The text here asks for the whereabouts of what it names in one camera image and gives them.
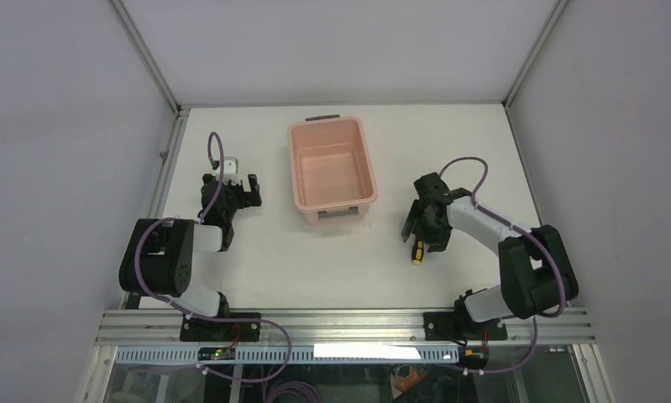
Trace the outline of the yellow black handled screwdriver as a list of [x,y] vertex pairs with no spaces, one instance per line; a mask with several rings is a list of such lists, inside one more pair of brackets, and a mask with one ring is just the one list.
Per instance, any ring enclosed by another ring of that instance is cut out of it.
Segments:
[[412,263],[420,265],[425,253],[425,244],[422,240],[416,240],[412,247]]

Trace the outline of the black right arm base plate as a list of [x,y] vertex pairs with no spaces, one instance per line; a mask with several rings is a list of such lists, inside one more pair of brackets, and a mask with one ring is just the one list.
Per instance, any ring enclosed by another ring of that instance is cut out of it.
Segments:
[[425,311],[423,330],[428,341],[482,342],[508,339],[506,325],[498,320],[473,322],[455,311]]

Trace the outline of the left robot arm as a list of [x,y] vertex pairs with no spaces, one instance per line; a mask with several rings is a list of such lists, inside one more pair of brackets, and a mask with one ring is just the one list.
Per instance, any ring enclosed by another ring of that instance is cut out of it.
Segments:
[[222,292],[191,279],[192,260],[197,253],[228,251],[237,211],[262,205],[258,176],[249,174],[247,178],[248,191],[236,176],[220,181],[213,174],[205,174],[202,205],[210,209],[202,222],[140,218],[118,270],[122,290],[178,305],[188,317],[231,317]]

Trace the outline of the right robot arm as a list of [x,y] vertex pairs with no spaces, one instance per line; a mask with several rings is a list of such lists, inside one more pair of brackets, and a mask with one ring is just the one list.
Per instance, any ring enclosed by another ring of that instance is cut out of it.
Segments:
[[579,295],[579,284],[559,231],[551,225],[528,227],[477,202],[465,188],[451,189],[440,174],[414,182],[417,198],[401,230],[412,239],[411,260],[446,250],[453,231],[486,246],[498,258],[500,282],[483,290],[467,290],[453,309],[424,316],[427,339],[457,342],[482,338],[506,317],[554,317]]

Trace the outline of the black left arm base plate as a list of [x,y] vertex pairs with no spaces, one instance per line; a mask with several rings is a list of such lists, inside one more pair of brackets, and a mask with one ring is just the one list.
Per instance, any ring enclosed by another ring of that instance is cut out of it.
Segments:
[[184,343],[231,343],[258,342],[261,314],[255,311],[232,313],[231,318],[238,319],[235,323],[213,322],[203,319],[183,317],[179,340]]

